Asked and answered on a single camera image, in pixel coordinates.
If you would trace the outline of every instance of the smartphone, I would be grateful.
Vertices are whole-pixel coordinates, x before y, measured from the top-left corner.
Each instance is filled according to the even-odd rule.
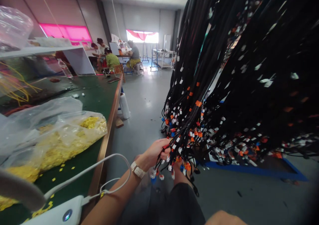
[[[108,80],[107,83],[112,83],[112,82],[119,81],[119,80],[120,80],[120,78],[115,77],[115,78],[113,78],[111,80]]]

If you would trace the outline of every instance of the watch strap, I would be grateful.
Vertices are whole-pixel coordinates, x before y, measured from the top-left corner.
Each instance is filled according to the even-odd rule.
[[[131,165],[131,169],[132,169],[132,172],[135,173],[139,178],[143,178],[144,175],[146,174],[145,171],[143,171],[137,164],[136,162],[134,161]]]

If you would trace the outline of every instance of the green table mat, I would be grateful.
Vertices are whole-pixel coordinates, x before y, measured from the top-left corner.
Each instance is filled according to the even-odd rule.
[[[72,86],[78,87],[78,89],[69,91],[59,97],[79,94],[78,99],[83,103],[84,111],[101,113],[104,115],[106,120],[108,120],[119,82],[107,83],[107,79],[103,76],[75,77],[74,80],[60,77],[60,79],[61,81],[58,83],[52,83],[49,79],[44,79],[34,83],[33,85],[41,89],[47,89],[48,92],[57,92]],[[0,98],[0,105],[9,99],[9,97]],[[66,161],[61,172],[59,171],[61,168],[60,166],[50,169],[44,172],[34,184],[38,186],[43,193],[46,193],[54,186],[70,179],[79,172],[95,164],[100,151],[102,139],[103,138],[99,139],[87,150],[78,154],[76,157]],[[52,201],[53,207],[56,207],[78,195],[86,196],[91,184],[93,172],[94,170],[84,174],[73,183],[61,189],[53,198],[49,199],[48,202]],[[17,225],[23,223],[26,219],[31,218],[31,215],[31,212],[22,204],[15,204],[0,212],[0,221],[1,224]]]

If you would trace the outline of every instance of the stool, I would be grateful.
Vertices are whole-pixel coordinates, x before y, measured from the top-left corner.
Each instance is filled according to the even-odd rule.
[[[136,64],[136,70],[137,70],[137,74],[138,75],[140,74],[140,71],[144,72],[144,67],[143,67],[143,63],[142,62],[139,62],[139,63]]]

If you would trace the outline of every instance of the blue connector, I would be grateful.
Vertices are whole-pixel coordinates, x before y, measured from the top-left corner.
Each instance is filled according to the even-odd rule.
[[[156,177],[153,178],[153,179],[151,178],[151,183],[152,183],[152,184],[155,184],[155,182],[156,182]]]

